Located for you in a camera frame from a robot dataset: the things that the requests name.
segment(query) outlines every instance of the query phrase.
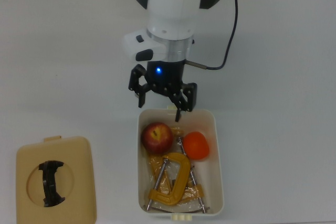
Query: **white plastic box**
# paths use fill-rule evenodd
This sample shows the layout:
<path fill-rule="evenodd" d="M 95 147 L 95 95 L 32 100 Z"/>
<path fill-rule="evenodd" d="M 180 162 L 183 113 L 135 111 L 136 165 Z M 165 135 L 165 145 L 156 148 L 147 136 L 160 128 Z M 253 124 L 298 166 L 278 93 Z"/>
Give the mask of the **white plastic box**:
<path fill-rule="evenodd" d="M 203 161 L 191 161 L 195 166 L 197 183 L 202 185 L 204 202 L 210 207 L 206 214 L 172 214 L 150 210 L 147 212 L 153 216 L 167 216 L 172 220 L 191 220 L 192 216 L 214 216 L 224 208 L 224 192 L 222 183 L 222 170 L 218 152 L 218 140 L 216 122 L 214 116 L 207 110 L 194 110 L 182 115 L 179 122 L 175 122 L 176 110 L 145 110 L 138 120 L 138 196 L 139 206 L 145 211 L 144 206 L 148 204 L 148 193 L 155 182 L 151 180 L 151 171 L 148 165 L 148 157 L 141 144 L 142 130 L 152 122 L 163 122 L 169 127 L 180 127 L 184 134 L 192 131 L 199 131 L 204 134 L 209 144 L 209 156 Z"/>

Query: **red apple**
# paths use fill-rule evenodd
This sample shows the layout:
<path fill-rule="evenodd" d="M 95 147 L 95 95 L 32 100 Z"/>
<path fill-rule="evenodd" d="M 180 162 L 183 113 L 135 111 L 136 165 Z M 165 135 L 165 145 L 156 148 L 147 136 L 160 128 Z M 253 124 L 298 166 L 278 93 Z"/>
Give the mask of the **red apple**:
<path fill-rule="evenodd" d="M 147 125 L 141 133 L 141 143 L 152 154 L 163 154 L 173 144 L 173 132 L 164 123 L 155 122 Z"/>

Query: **orange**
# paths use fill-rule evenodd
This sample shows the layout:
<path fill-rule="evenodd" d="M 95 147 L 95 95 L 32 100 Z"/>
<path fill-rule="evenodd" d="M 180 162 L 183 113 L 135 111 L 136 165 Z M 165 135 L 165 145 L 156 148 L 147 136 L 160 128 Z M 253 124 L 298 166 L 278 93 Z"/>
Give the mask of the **orange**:
<path fill-rule="evenodd" d="M 199 160 L 209 155 L 209 145 L 205 136 L 198 131 L 187 134 L 182 142 L 188 158 Z"/>

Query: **metal rod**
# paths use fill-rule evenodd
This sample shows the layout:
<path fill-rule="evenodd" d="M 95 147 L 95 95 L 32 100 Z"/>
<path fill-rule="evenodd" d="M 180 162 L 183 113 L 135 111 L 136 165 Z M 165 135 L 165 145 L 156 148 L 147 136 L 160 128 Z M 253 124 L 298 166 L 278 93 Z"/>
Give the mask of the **metal rod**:
<path fill-rule="evenodd" d="M 184 150 L 184 148 L 183 148 L 183 145 L 182 145 L 182 139 L 183 139 L 182 137 L 178 137 L 178 138 L 177 138 L 177 143 L 178 143 L 178 145 L 180 146 L 182 153 L 183 153 L 184 155 L 187 155 L 186 152 L 185 152 L 185 150 Z M 193 186 L 196 186 L 196 185 L 197 185 L 197 182 L 196 182 L 196 178 L 195 178 L 195 176 L 194 176 L 194 172 L 193 172 L 193 169 L 192 169 L 192 168 L 190 169 L 190 177 L 191 177 Z M 201 198 L 201 197 L 198 197 L 197 199 L 198 199 L 198 203 L 199 203 L 200 206 L 201 206 L 202 213 L 205 214 L 205 213 L 207 212 L 207 208 L 205 207 L 202 198 Z"/>
<path fill-rule="evenodd" d="M 154 190 L 157 190 L 158 187 L 159 187 L 159 184 L 160 184 L 161 178 L 162 178 L 162 176 L 163 176 L 164 169 L 165 169 L 165 167 L 166 167 L 167 162 L 168 162 L 168 159 L 167 159 L 167 158 L 164 158 L 164 159 L 163 159 L 163 164 L 162 164 L 162 167 L 161 167 L 159 176 L 158 176 L 158 179 L 156 180 L 156 183 L 155 183 L 155 186 L 154 186 Z M 152 206 L 152 204 L 153 204 L 153 200 L 150 199 L 150 201 L 148 202 L 148 205 L 147 205 L 147 211 L 151 210 L 151 206 Z"/>
<path fill-rule="evenodd" d="M 194 211 L 188 211 L 188 212 L 171 212 L 171 211 L 167 211 L 167 210 L 164 210 L 164 209 L 160 209 L 160 208 L 156 208 L 156 207 L 151 207 L 151 209 L 154 209 L 156 211 L 160 211 L 160 212 L 166 212 L 168 214 L 172 214 L 172 213 L 175 213 L 175 214 L 195 214 L 197 212 L 202 212 L 202 209 L 198 209 L 198 210 L 194 210 Z"/>

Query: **plastic container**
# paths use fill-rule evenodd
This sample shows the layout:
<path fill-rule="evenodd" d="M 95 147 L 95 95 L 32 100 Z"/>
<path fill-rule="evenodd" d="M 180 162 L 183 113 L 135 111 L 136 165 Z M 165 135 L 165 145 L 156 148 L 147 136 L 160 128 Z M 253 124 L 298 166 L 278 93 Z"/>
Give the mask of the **plastic container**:
<path fill-rule="evenodd" d="M 138 120 L 138 190 L 139 206 L 149 215 L 167 216 L 172 220 L 192 220 L 193 216 L 214 216 L 224 208 L 224 192 L 222 183 L 221 162 L 218 152 L 216 122 L 214 116 L 207 110 L 194 110 L 183 114 L 179 122 L 175 122 L 175 110 L 145 110 Z M 163 122 L 169 127 L 180 127 L 184 135 L 199 131 L 203 133 L 209 144 L 209 156 L 203 161 L 191 161 L 195 166 L 197 183 L 202 185 L 204 203 L 210 207 L 207 213 L 167 213 L 151 209 L 146 211 L 144 206 L 149 202 L 148 194 L 155 181 L 148 164 L 146 150 L 141 144 L 142 130 L 152 122 Z"/>
<path fill-rule="evenodd" d="M 55 136 L 22 146 L 16 156 L 17 224 L 94 224 L 94 184 L 86 138 Z M 50 195 L 47 203 L 46 189 Z M 62 200 L 50 204 L 57 194 Z"/>

